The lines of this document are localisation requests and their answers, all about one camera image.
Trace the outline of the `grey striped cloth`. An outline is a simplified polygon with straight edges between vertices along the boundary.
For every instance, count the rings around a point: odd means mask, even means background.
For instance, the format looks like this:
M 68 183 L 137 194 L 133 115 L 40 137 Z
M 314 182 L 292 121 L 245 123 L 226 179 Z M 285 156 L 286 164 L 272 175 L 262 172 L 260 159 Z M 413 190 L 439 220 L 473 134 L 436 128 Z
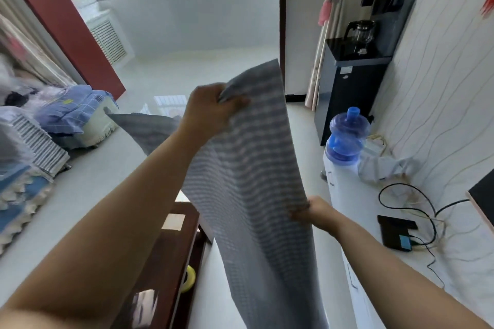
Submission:
M 220 101 L 235 95 L 250 105 L 195 155 L 181 190 L 212 228 L 248 329 L 330 329 L 312 227 L 289 217 L 308 203 L 279 61 L 234 77 Z

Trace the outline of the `person's left forearm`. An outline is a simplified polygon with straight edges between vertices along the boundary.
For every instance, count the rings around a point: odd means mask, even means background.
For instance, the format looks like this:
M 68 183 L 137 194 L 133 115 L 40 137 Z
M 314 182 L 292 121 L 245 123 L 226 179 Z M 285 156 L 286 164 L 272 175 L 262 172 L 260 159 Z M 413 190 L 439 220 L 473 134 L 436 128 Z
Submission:
M 0 309 L 0 329 L 108 329 L 182 188 L 217 131 L 180 127 L 91 209 Z

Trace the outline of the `person's right forearm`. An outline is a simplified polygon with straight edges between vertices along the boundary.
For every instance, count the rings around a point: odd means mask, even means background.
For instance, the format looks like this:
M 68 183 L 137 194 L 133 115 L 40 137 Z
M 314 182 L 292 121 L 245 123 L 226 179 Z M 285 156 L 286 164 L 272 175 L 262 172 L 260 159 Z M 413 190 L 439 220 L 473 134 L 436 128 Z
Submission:
M 494 329 L 362 226 L 333 208 L 331 219 L 331 234 L 386 329 Z

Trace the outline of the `black water dispenser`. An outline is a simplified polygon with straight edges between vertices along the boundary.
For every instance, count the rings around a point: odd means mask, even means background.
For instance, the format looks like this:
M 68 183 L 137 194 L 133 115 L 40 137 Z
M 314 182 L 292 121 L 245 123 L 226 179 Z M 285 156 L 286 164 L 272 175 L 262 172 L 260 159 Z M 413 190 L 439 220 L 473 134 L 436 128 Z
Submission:
M 416 0 L 361 0 L 370 7 L 368 20 L 377 22 L 368 53 L 359 56 L 341 38 L 327 39 L 320 76 L 314 122 L 321 146 L 329 139 L 330 121 L 348 108 L 357 107 L 372 123 L 374 101 L 397 49 Z

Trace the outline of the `white radiator cover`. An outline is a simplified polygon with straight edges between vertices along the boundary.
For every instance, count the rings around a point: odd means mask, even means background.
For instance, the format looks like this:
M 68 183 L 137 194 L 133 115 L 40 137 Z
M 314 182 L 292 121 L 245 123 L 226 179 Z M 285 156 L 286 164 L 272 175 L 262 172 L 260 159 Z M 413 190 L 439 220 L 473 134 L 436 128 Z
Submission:
M 90 28 L 109 64 L 119 64 L 128 52 L 110 20 L 103 20 Z

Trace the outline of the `brown wooden table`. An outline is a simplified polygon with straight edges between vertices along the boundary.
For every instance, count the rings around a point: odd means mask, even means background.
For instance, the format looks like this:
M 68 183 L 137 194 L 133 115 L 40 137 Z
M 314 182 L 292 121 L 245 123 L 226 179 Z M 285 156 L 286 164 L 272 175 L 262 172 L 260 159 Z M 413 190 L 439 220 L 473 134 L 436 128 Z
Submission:
M 208 243 L 193 204 L 175 202 L 111 329 L 187 329 Z M 187 265 L 196 271 L 196 282 L 180 294 Z

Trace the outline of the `white cylindrical appliance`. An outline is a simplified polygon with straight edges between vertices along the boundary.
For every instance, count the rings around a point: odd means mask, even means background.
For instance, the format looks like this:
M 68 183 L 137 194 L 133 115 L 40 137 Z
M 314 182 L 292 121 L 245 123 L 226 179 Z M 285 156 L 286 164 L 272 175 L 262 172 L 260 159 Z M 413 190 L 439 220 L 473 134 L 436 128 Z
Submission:
M 380 226 L 377 221 L 377 215 L 380 211 L 377 189 L 360 180 L 356 166 L 335 166 L 327 158 L 325 152 L 323 153 L 323 162 L 332 206 L 366 229 L 379 243 L 382 243 Z M 341 253 L 357 328 L 385 329 L 345 252 L 342 251 Z

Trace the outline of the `blue white quilted cover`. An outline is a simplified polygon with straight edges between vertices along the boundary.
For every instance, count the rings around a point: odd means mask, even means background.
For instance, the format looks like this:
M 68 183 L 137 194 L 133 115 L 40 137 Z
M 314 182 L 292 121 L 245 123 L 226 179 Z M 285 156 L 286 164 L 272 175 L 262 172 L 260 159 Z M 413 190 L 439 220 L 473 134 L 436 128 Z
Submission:
M 35 166 L 0 166 L 0 257 L 51 196 L 53 178 Z

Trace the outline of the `yellow tape roll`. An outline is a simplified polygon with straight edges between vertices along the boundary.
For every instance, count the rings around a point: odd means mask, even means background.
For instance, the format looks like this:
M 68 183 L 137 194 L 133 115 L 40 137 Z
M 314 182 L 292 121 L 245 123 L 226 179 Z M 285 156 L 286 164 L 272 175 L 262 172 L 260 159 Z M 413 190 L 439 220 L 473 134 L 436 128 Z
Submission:
M 190 291 L 196 282 L 196 271 L 191 265 L 187 265 L 184 274 L 184 279 L 180 287 L 180 294 L 185 294 Z

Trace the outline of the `person's right hand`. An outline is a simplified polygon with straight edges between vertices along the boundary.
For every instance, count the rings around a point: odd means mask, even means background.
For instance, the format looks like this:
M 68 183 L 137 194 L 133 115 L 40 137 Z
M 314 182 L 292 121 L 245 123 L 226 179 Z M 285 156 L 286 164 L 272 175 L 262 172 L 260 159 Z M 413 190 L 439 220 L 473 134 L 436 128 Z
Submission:
M 312 225 L 339 241 L 347 218 L 320 196 L 309 196 L 307 202 L 311 202 L 312 206 Z

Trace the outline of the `black white striped cloth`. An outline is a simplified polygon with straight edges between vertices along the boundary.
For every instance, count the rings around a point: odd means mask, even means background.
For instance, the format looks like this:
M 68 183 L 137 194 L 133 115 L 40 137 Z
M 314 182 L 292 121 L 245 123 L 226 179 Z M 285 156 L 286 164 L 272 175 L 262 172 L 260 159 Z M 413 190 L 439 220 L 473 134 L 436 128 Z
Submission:
M 32 154 L 32 164 L 44 174 L 55 178 L 68 164 L 69 154 L 33 121 L 19 114 L 9 121 Z

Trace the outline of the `glass kettle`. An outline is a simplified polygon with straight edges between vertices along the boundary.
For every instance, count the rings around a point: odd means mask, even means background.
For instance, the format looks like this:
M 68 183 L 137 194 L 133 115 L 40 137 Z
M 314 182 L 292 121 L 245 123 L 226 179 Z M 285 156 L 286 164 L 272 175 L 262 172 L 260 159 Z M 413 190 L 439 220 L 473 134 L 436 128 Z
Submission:
M 353 45 L 354 52 L 359 56 L 368 53 L 368 46 L 374 40 L 377 22 L 374 20 L 351 21 L 346 27 L 343 40 Z

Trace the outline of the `black flat panel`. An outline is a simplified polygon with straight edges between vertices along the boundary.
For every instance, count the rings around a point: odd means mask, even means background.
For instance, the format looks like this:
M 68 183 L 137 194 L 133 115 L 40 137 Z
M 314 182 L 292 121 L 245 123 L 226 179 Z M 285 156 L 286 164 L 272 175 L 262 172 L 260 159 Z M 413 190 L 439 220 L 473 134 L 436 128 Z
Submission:
M 466 196 L 494 234 L 494 169 L 468 189 Z

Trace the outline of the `dark red door frame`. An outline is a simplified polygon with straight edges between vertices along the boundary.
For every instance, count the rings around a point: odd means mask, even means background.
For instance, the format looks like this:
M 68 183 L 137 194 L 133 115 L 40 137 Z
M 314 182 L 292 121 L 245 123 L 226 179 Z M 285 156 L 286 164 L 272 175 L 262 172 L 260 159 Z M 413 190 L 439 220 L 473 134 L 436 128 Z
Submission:
M 126 89 L 71 0 L 24 0 L 77 72 L 118 100 Z

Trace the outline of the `blue water bottle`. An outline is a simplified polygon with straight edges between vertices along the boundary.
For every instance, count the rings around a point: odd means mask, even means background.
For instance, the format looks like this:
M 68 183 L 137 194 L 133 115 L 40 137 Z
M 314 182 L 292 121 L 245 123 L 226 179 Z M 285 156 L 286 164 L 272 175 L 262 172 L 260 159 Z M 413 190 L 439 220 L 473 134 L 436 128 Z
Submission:
M 328 160 L 337 166 L 358 164 L 370 128 L 370 122 L 357 107 L 350 107 L 346 113 L 333 117 L 330 122 L 331 135 L 325 146 Z

